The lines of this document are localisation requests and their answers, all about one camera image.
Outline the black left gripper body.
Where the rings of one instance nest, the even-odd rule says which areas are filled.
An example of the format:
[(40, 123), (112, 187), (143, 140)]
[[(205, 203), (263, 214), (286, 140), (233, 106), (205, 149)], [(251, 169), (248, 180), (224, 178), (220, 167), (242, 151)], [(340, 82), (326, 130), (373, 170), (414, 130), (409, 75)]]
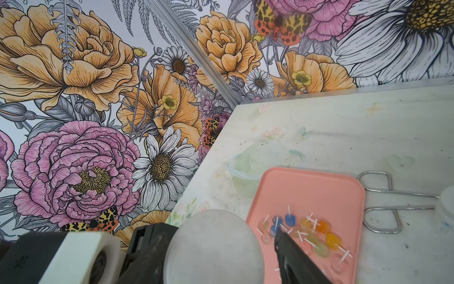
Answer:
[(177, 230), (166, 223), (136, 228), (117, 283), (163, 284), (166, 253)]

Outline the white lid candy jar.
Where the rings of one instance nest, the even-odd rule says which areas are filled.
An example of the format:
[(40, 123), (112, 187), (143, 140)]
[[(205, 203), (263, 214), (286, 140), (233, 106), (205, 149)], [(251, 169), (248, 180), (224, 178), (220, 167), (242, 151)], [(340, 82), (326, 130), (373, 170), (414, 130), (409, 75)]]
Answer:
[(262, 284), (264, 256), (256, 235), (239, 216), (220, 209), (187, 219), (169, 244), (165, 284)]

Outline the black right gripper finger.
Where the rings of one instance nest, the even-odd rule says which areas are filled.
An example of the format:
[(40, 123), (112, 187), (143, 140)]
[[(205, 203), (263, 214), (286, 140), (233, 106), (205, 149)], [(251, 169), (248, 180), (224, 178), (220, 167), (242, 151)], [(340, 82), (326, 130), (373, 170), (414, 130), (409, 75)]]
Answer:
[(287, 233), (281, 230), (277, 232), (274, 249), (279, 263), (281, 283), (332, 283)]

